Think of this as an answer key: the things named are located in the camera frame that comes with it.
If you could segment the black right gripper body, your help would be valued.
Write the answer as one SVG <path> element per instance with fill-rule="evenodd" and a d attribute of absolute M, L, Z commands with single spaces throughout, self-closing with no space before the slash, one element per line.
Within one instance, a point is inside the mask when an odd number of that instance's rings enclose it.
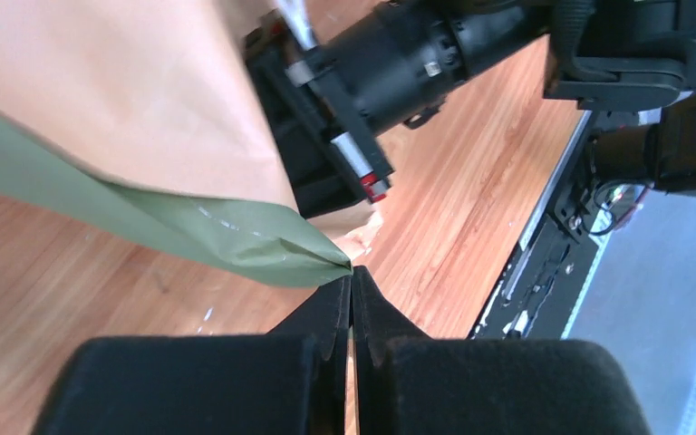
<path fill-rule="evenodd" d="M 304 218 L 385 199 L 393 172 L 320 55 L 300 50 L 285 24 L 262 24 L 244 39 L 247 71 Z"/>

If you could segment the green and tan wrapping paper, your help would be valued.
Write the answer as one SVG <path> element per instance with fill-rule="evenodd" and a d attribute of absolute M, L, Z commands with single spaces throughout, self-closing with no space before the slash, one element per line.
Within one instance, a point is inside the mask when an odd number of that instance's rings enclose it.
<path fill-rule="evenodd" d="M 303 218 L 243 65 L 276 1 L 0 1 L 0 194 L 268 285 L 349 275 L 382 217 Z"/>

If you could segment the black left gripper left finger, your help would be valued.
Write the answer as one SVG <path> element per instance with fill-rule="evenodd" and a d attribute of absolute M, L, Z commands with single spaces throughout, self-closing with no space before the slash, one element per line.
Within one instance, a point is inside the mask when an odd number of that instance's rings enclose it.
<path fill-rule="evenodd" d="M 80 345 L 36 434 L 341 434 L 351 281 L 268 333 L 108 336 Z"/>

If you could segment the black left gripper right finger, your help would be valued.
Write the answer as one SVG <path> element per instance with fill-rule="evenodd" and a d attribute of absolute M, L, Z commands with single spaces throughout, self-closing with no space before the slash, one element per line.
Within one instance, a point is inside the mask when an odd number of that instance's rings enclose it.
<path fill-rule="evenodd" d="M 646 434 L 621 365 L 586 341 L 435 339 L 352 278 L 361 434 Z"/>

